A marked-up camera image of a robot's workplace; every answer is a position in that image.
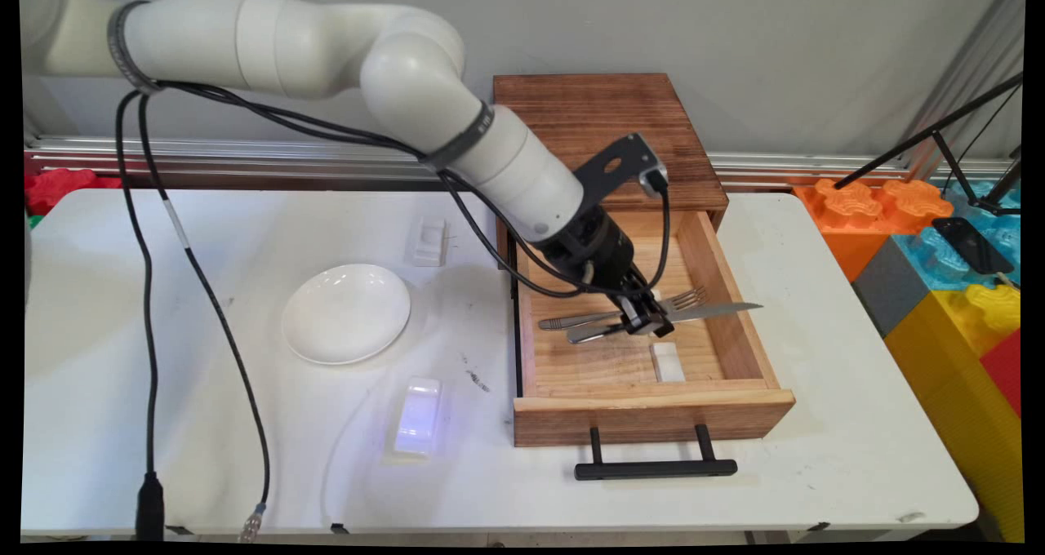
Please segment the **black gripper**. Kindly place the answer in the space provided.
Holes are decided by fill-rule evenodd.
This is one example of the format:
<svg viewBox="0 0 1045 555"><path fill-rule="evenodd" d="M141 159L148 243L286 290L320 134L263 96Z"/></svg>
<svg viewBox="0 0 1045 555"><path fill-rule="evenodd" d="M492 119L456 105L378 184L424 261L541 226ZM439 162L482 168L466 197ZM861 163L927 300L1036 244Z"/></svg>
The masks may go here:
<svg viewBox="0 0 1045 555"><path fill-rule="evenodd" d="M587 283L600 292L630 292L632 304L620 306L620 324L627 336L664 338L675 332L668 311L634 265L634 244L603 206L575 215L541 240L539 251L564 282L582 282L590 273Z"/></svg>

